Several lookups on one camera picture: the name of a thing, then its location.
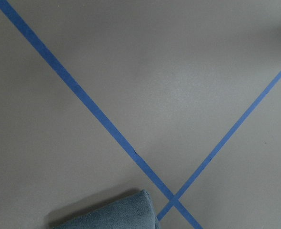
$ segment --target blue tape strip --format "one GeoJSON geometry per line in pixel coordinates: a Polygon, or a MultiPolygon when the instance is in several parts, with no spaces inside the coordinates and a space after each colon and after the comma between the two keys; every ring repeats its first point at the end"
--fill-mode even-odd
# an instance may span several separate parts
{"type": "MultiPolygon", "coordinates": [[[[121,145],[121,147],[128,153],[133,161],[142,169],[142,171],[150,178],[150,180],[159,188],[159,190],[171,200],[174,194],[162,182],[162,180],[155,174],[150,166],[135,152],[131,144],[119,132],[114,124],[107,118],[102,110],[94,103],[94,101],[87,95],[81,86],[74,80],[69,72],[62,66],[56,57],[49,51],[45,44],[32,31],[20,15],[12,8],[6,0],[0,0],[0,9],[9,18],[9,20],[17,27],[23,36],[32,44],[43,59],[52,67],[52,69],[60,76],[66,85],[77,95],[83,104],[92,112],[92,114],[100,121],[100,123],[107,129],[113,138],[121,145]]],[[[176,202],[175,207],[186,218],[186,220],[195,228],[202,229],[195,218],[187,211],[187,209],[180,203],[176,202]]]]}
{"type": "Polygon", "coordinates": [[[258,104],[264,99],[267,93],[275,86],[275,84],[281,79],[281,71],[275,76],[275,78],[270,82],[270,84],[263,90],[263,92],[257,97],[257,99],[250,105],[250,107],[244,112],[244,114],[239,118],[239,120],[234,124],[234,126],[229,130],[229,132],[222,138],[222,140],[215,146],[211,153],[205,158],[205,160],[200,164],[200,166],[194,171],[186,183],[179,189],[174,198],[168,202],[168,204],[162,209],[158,214],[158,220],[161,220],[167,212],[171,209],[173,205],[180,199],[180,197],[185,193],[185,191],[192,185],[195,179],[200,175],[200,173],[205,169],[205,167],[210,163],[210,161],[216,156],[216,154],[222,149],[230,137],[236,132],[239,126],[245,121],[245,119],[252,113],[252,111],[258,106],[258,104]]]}

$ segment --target gray cloth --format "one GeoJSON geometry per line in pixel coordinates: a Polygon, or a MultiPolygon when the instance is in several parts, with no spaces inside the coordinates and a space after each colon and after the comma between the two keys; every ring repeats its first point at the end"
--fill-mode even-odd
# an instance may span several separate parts
{"type": "Polygon", "coordinates": [[[53,229],[160,229],[150,195],[143,190],[53,229]]]}

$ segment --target gray surface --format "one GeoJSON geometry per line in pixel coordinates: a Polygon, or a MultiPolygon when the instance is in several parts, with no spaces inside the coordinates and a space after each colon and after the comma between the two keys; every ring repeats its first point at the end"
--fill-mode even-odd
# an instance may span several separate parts
{"type": "MultiPolygon", "coordinates": [[[[10,3],[172,192],[281,69],[281,0],[10,3]]],[[[0,12],[0,228],[135,188],[167,203],[0,12]]],[[[204,228],[281,228],[281,81],[181,201],[204,228]]]]}

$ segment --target gray floor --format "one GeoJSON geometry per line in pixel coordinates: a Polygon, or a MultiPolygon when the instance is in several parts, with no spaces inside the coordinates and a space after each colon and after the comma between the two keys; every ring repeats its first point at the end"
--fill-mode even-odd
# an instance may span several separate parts
{"type": "MultiPolygon", "coordinates": [[[[173,193],[281,69],[281,0],[10,0],[173,193]]],[[[0,11],[0,229],[163,194],[0,11]]],[[[281,81],[181,198],[281,229],[281,81]]],[[[191,228],[172,208],[163,229],[191,228]]]]}

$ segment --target towel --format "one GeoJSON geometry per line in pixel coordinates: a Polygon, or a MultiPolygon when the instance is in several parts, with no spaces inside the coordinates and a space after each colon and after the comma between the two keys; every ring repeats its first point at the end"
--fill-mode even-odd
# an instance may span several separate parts
{"type": "Polygon", "coordinates": [[[143,190],[53,229],[160,229],[149,193],[143,190]]]}

